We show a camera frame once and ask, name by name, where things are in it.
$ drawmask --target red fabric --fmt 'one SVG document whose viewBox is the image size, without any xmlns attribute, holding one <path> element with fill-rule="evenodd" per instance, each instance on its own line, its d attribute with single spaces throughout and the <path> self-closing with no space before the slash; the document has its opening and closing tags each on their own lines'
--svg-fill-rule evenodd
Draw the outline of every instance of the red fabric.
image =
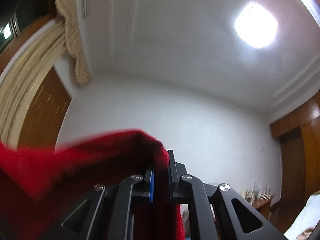
<svg viewBox="0 0 320 240">
<path fill-rule="evenodd" d="M 138 130 L 103 135 L 71 148 L 0 144 L 0 214 L 18 239 L 34 240 L 94 184 L 113 185 L 154 162 L 154 204 L 135 214 L 135 239 L 184 239 L 178 205 L 168 204 L 169 155 L 162 143 Z"/>
</svg>

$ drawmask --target silver screw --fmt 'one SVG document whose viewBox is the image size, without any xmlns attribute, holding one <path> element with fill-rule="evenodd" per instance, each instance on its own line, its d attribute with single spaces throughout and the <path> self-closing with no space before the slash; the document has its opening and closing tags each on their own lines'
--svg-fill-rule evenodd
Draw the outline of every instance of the silver screw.
<svg viewBox="0 0 320 240">
<path fill-rule="evenodd" d="M 192 176 L 189 175 L 189 174 L 184 174 L 181 176 L 181 178 L 184 180 L 184 181 L 189 181 L 192 179 Z"/>
<path fill-rule="evenodd" d="M 133 181 L 138 181 L 140 179 L 142 179 L 142 176 L 139 174 L 131 175 L 131 180 L 133 180 Z"/>
<path fill-rule="evenodd" d="M 221 185 L 219 186 L 219 188 L 220 188 L 222 191 L 228 191 L 228 190 L 230 189 L 230 186 L 229 186 L 228 184 L 224 183 L 224 184 L 221 184 Z"/>
<path fill-rule="evenodd" d="M 100 191 L 100 190 L 103 189 L 103 185 L 102 184 L 96 184 L 96 185 L 93 186 L 93 189 L 95 191 Z"/>
</svg>

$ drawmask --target white ceiling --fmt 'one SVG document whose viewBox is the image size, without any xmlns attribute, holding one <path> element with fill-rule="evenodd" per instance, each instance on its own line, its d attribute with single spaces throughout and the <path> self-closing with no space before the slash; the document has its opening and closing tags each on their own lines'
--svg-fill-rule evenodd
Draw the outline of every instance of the white ceiling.
<svg viewBox="0 0 320 240">
<path fill-rule="evenodd" d="M 277 20 L 255 49 L 234 23 L 251 1 Z M 92 72 L 153 79 L 279 118 L 320 88 L 320 28 L 300 0 L 87 0 L 78 13 Z"/>
</svg>

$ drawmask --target bright square light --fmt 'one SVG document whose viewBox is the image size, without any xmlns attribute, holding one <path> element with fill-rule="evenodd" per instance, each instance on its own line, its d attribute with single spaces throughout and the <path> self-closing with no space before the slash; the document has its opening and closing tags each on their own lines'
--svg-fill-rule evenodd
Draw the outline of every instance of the bright square light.
<svg viewBox="0 0 320 240">
<path fill-rule="evenodd" d="M 5 39 L 9 38 L 11 36 L 11 30 L 9 27 L 9 23 L 4 27 L 3 29 L 3 36 Z"/>
<path fill-rule="evenodd" d="M 265 8 L 250 2 L 237 18 L 235 28 L 241 39 L 260 49 L 274 40 L 278 23 Z"/>
</svg>

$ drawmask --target red towel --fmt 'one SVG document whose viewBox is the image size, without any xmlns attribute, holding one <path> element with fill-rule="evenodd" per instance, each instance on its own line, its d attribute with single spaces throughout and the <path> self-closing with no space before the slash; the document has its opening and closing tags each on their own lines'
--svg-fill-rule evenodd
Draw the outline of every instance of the red towel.
<svg viewBox="0 0 320 240">
<path fill-rule="evenodd" d="M 169 155 L 162 143 L 138 130 L 103 135 L 69 149 L 0 144 L 0 215 L 18 239 L 34 240 L 96 183 L 113 185 L 152 161 L 154 203 L 139 206 L 135 239 L 184 239 L 178 205 L 168 204 Z"/>
</svg>

